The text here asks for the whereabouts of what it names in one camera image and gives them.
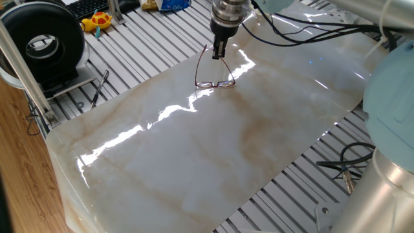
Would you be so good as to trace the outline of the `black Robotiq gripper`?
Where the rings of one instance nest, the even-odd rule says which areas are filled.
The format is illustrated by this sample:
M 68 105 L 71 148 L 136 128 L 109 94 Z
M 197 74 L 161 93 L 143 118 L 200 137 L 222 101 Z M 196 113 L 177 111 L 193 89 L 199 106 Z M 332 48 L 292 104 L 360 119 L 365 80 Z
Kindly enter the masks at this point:
M 224 27 L 216 23 L 214 20 L 210 21 L 210 29 L 214 34 L 213 54 L 212 58 L 218 60 L 225 56 L 225 49 L 228 38 L 237 34 L 239 25 L 234 27 Z

